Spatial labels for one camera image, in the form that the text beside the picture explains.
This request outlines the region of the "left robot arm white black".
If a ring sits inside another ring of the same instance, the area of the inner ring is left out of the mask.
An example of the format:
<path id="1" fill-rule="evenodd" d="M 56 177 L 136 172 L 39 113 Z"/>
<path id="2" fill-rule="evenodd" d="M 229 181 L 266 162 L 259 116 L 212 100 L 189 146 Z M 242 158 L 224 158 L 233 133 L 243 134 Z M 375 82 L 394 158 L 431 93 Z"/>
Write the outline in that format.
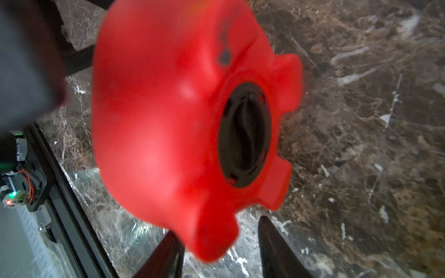
<path id="1" fill-rule="evenodd" d="M 34 1 L 1 1 L 1 133 L 19 129 L 66 102 L 66 69 Z"/>

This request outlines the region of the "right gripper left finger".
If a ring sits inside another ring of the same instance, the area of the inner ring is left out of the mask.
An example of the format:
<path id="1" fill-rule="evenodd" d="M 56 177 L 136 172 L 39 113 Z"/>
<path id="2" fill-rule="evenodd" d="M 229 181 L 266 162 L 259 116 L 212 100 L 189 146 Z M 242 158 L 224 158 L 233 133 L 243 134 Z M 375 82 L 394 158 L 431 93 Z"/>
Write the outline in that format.
<path id="1" fill-rule="evenodd" d="M 181 278 L 184 246 L 174 232 L 169 231 L 134 278 Z"/>

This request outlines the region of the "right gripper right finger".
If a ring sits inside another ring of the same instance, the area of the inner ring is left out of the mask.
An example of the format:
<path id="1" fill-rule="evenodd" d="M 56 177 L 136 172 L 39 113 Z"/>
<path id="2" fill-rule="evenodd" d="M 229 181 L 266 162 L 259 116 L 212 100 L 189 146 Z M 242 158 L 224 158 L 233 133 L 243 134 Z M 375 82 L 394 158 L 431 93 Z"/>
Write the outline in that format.
<path id="1" fill-rule="evenodd" d="M 313 278 L 265 215 L 258 222 L 258 240 L 264 278 Z"/>

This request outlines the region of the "red piggy bank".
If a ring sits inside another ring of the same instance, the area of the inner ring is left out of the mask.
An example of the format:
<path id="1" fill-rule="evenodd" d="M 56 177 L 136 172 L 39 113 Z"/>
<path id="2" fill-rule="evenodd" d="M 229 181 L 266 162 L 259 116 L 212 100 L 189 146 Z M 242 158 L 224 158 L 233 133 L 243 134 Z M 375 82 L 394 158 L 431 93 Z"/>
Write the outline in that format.
<path id="1" fill-rule="evenodd" d="M 93 57 L 91 132 L 103 183 L 137 218 L 176 233 L 203 262 L 239 234 L 236 214 L 277 210 L 291 164 L 278 155 L 281 117 L 302 96 L 302 63 L 276 54 L 246 1 L 115 1 Z M 232 91 L 258 85 L 271 112 L 259 176 L 229 185 L 218 156 Z"/>

